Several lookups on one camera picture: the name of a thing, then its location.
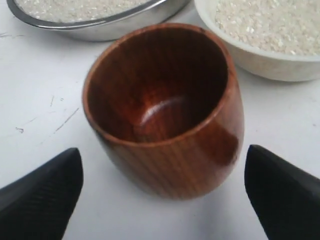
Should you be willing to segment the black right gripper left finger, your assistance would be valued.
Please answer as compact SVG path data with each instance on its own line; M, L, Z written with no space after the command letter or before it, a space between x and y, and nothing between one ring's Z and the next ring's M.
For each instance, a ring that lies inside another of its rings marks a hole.
M61 240L83 187L76 147L0 190L2 240Z

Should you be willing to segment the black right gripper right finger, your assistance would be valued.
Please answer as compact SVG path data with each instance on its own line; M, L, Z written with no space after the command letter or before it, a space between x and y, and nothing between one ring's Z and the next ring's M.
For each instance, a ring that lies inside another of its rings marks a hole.
M319 178L252 144L246 155L244 186L269 240L319 240Z

